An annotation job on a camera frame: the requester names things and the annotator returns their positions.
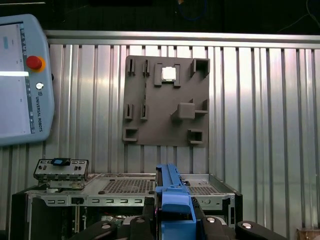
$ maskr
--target metal enclosure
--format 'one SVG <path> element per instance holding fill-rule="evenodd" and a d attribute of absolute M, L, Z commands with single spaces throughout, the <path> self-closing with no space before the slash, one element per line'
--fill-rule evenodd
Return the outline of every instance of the metal enclosure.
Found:
<path fill-rule="evenodd" d="M 295 238 L 320 224 L 320 37 L 47 31 L 55 115 L 46 142 L 0 148 L 0 229 L 38 159 L 89 159 L 92 173 L 213 173 L 243 194 L 243 218 Z M 128 55 L 210 59 L 209 148 L 127 146 Z"/>

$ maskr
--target gray holder block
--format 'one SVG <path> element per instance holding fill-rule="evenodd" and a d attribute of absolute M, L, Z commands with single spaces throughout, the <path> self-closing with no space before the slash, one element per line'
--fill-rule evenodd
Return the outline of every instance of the gray holder block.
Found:
<path fill-rule="evenodd" d="M 138 128 L 137 127 L 125 127 L 122 133 L 122 139 L 125 142 L 137 142 L 138 141 Z"/>
<path fill-rule="evenodd" d="M 185 119 L 195 119 L 196 116 L 196 105 L 194 103 L 178 104 L 177 110 L 171 115 L 172 121 L 182 121 Z"/>
<path fill-rule="evenodd" d="M 209 59 L 128 56 L 122 140 L 126 144 L 208 145 Z M 175 76 L 163 77 L 162 68 Z"/>
<path fill-rule="evenodd" d="M 199 129 L 188 129 L 188 142 L 192 145 L 203 144 L 203 131 Z"/>

